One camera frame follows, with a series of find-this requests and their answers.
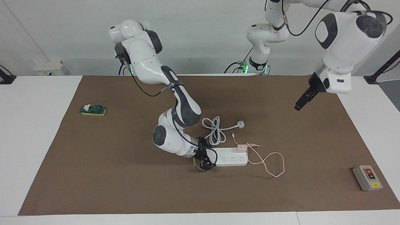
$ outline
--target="green and yellow object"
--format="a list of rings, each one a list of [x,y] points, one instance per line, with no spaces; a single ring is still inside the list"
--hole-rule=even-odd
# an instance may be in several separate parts
[[[80,108],[80,113],[82,115],[89,115],[89,116],[104,116],[106,113],[106,108],[96,104],[92,106],[91,104],[87,104]]]

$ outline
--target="white table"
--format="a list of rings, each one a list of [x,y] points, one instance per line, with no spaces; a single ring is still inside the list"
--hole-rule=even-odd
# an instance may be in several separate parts
[[[0,86],[0,225],[7,224],[362,224],[398,225],[400,210],[277,213],[17,216],[81,76],[20,76]],[[400,199],[400,112],[378,85],[352,77],[341,94],[351,120]]]

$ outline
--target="robotic arm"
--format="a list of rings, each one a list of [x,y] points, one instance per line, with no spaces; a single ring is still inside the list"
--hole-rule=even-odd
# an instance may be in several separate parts
[[[287,39],[290,30],[284,12],[295,3],[335,11],[316,28],[315,37],[326,53],[309,79],[310,88],[296,103],[295,109],[300,110],[319,92],[351,91],[351,71],[379,42],[386,31],[386,19],[360,0],[269,0],[265,18],[270,23],[255,24],[247,30],[247,39],[253,45],[247,61],[249,72],[264,73],[270,54],[266,44]]]
[[[198,158],[202,169],[212,169],[215,164],[207,157],[206,142],[183,133],[183,129],[199,122],[201,109],[172,69],[160,63],[157,53],[162,45],[158,35],[135,20],[125,20],[112,26],[109,36],[116,43],[116,58],[131,74],[134,72],[146,84],[166,84],[176,98],[176,104],[158,118],[153,132],[154,144],[185,158]]]

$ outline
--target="white power cord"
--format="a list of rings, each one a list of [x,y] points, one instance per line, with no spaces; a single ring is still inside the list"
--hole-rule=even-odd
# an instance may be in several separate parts
[[[211,123],[211,126],[207,126],[204,124],[204,121],[209,121]],[[219,116],[216,116],[213,120],[210,120],[209,118],[204,118],[201,123],[205,128],[211,129],[211,133],[207,135],[205,138],[209,138],[209,143],[210,145],[219,145],[220,143],[224,143],[226,141],[226,136],[223,131],[230,130],[236,127],[243,128],[244,127],[244,122],[243,121],[238,121],[238,123],[233,126],[233,127],[228,127],[228,128],[220,128],[220,122],[221,119]]]

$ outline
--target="white power strip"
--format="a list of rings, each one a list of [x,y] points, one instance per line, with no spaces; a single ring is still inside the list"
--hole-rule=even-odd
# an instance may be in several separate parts
[[[218,167],[232,167],[247,165],[247,153],[237,153],[237,148],[213,148],[218,154]],[[215,153],[207,149],[207,155],[215,162]]]

